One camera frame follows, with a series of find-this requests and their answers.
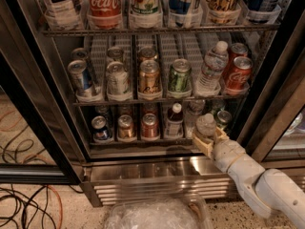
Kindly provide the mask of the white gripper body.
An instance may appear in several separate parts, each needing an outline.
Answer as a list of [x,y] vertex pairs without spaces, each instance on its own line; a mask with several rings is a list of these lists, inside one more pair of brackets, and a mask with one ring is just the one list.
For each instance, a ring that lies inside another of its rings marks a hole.
[[245,155],[245,149],[238,142],[227,139],[213,146],[213,164],[223,173],[241,156]]

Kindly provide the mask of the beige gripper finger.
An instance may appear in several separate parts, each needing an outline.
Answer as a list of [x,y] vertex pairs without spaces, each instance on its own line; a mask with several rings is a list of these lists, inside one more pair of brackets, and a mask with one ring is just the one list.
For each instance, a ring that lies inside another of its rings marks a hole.
[[213,157],[214,142],[212,140],[193,135],[193,144],[208,158]]
[[215,141],[223,141],[223,140],[228,140],[228,139],[229,139],[229,137],[222,129],[220,129],[219,127],[217,127],[215,129],[215,135],[214,135]]

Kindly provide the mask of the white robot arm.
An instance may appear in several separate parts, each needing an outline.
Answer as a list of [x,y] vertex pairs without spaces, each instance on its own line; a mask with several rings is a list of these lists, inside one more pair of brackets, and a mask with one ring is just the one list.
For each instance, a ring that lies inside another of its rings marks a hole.
[[235,183],[238,194],[260,217],[283,213],[297,229],[305,229],[305,193],[285,173],[265,169],[236,141],[216,129],[212,139],[193,131],[193,143]]

